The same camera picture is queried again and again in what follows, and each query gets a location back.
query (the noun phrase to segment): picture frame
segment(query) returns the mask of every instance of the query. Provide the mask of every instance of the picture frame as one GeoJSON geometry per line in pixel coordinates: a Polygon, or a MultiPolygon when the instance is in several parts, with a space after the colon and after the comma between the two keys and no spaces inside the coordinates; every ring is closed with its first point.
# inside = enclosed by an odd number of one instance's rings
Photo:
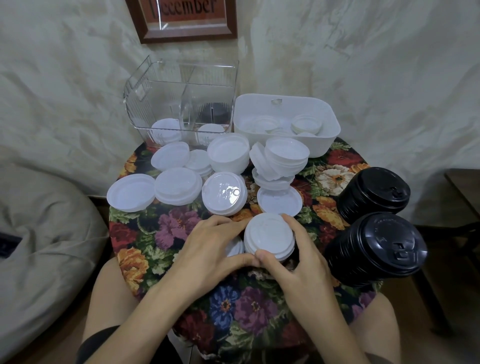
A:
{"type": "Polygon", "coordinates": [[[125,0],[140,43],[236,39],[235,0],[125,0]]]}

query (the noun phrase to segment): thigh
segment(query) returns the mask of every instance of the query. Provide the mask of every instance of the thigh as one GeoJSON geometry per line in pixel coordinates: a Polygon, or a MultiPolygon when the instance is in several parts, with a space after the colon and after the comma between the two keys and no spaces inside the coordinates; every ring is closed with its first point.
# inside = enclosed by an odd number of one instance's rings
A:
{"type": "Polygon", "coordinates": [[[117,258],[100,270],[90,299],[82,342],[93,334],[125,322],[138,305],[125,283],[117,258]]]}
{"type": "Polygon", "coordinates": [[[379,293],[350,329],[360,347],[394,364],[400,363],[400,333],[390,301],[379,293]]]}

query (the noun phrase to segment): floor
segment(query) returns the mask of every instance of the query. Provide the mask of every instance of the floor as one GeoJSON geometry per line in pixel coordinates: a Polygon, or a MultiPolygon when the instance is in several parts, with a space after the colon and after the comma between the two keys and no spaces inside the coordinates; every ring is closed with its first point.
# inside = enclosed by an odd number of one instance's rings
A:
{"type": "MultiPolygon", "coordinates": [[[[392,302],[400,326],[403,363],[480,363],[480,275],[470,262],[455,255],[458,240],[429,243],[430,256],[425,271],[456,331],[452,339],[430,332],[430,320],[411,279],[387,281],[383,293],[392,302]]],[[[89,296],[79,300],[68,315],[38,338],[8,364],[73,364],[80,345],[89,296]]],[[[183,344],[182,356],[188,363],[201,362],[198,353],[183,344]]]]}

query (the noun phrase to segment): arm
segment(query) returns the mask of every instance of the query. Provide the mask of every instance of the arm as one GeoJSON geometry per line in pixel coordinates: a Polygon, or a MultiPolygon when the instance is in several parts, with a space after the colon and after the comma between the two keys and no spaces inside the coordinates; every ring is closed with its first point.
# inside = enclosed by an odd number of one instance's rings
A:
{"type": "Polygon", "coordinates": [[[251,254],[225,254],[228,242],[248,222],[232,222],[220,216],[200,221],[171,269],[87,363],[150,363],[167,332],[193,301],[211,291],[232,271],[260,266],[251,254]]]}
{"type": "Polygon", "coordinates": [[[290,273],[265,250],[257,250],[255,255],[277,280],[290,310],[309,334],[325,364],[368,364],[338,307],[325,258],[303,226],[290,216],[283,215],[283,218],[295,232],[300,251],[300,263],[295,271],[290,273]]]}

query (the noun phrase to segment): person's right hand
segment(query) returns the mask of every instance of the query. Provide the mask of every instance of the person's right hand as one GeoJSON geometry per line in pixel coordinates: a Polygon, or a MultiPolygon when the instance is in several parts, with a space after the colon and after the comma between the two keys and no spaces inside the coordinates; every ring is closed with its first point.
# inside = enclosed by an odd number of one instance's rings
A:
{"type": "Polygon", "coordinates": [[[311,318],[319,311],[332,308],[338,310],[332,276],[327,261],[312,242],[305,228],[293,217],[283,214],[283,220],[295,233],[300,251],[300,263],[295,271],[289,272],[273,254],[257,250],[255,256],[277,280],[283,290],[285,300],[297,318],[307,329],[311,318]]]}

